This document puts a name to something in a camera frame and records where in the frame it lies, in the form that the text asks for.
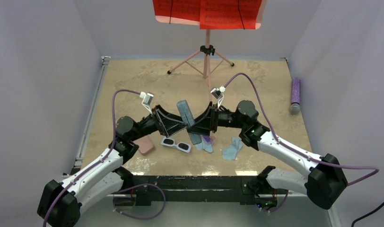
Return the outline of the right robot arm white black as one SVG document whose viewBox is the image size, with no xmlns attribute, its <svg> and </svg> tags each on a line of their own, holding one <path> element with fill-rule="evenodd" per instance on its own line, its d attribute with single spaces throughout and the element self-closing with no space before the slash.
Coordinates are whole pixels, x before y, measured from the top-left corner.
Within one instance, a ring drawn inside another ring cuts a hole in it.
<svg viewBox="0 0 384 227">
<path fill-rule="evenodd" d="M 257 179 L 258 189 L 285 189 L 305 194 L 316 206 L 328 210 L 348 186 L 348 181 L 338 159 L 327 154 L 321 156 L 304 150 L 274 133 L 261 124 L 252 101 L 240 101 L 234 112 L 219 110 L 216 105 L 208 108 L 187 128 L 188 132 L 210 135 L 218 127 L 239 128 L 239 138 L 247 146 L 269 154 L 286 163 L 295 173 L 268 167 Z"/>
</svg>

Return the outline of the grey glasses case green lining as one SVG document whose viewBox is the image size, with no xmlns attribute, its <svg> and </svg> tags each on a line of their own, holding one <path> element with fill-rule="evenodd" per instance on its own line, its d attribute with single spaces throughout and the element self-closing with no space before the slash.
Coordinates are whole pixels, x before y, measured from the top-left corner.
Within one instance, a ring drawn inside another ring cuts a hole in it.
<svg viewBox="0 0 384 227">
<path fill-rule="evenodd" d="M 183 122 L 186 123 L 188 127 L 194 125 L 195 120 L 187 101 L 181 100 L 176 104 L 176 106 Z M 199 134 L 189 132 L 188 135 L 193 145 L 202 143 L 201 136 Z"/>
</svg>

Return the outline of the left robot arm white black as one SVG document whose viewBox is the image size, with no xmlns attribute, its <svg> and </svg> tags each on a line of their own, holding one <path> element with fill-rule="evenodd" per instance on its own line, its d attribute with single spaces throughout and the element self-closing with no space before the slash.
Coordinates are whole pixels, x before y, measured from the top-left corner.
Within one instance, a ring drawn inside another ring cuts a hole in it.
<svg viewBox="0 0 384 227">
<path fill-rule="evenodd" d="M 105 196 L 138 188 L 134 175 L 123 167 L 139 149 L 134 141 L 156 131 L 171 136 L 188 127 L 186 120 L 159 105 L 139 122 L 129 116 L 113 122 L 113 140 L 98 158 L 68 178 L 45 185 L 37 209 L 44 227 L 73 227 L 84 211 Z"/>
</svg>

